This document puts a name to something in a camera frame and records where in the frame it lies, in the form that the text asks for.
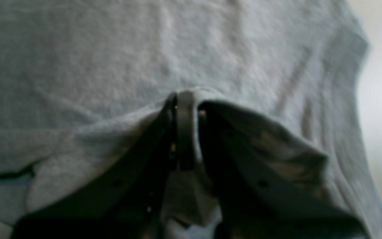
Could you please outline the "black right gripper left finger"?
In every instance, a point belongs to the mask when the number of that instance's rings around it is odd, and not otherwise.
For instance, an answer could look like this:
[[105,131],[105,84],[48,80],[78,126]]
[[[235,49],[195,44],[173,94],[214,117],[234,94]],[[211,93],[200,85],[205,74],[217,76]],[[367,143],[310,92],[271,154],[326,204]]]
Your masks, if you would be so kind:
[[176,93],[107,172],[64,199],[23,217],[12,239],[162,239],[160,211],[175,167]]

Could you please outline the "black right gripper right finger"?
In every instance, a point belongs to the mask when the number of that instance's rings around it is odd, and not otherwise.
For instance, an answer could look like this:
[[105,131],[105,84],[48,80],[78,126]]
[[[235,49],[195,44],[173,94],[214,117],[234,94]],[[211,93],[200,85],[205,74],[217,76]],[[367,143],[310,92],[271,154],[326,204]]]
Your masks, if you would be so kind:
[[273,121],[232,104],[178,94],[182,170],[200,150],[222,214],[215,239],[368,239],[356,216],[334,206],[326,157]]

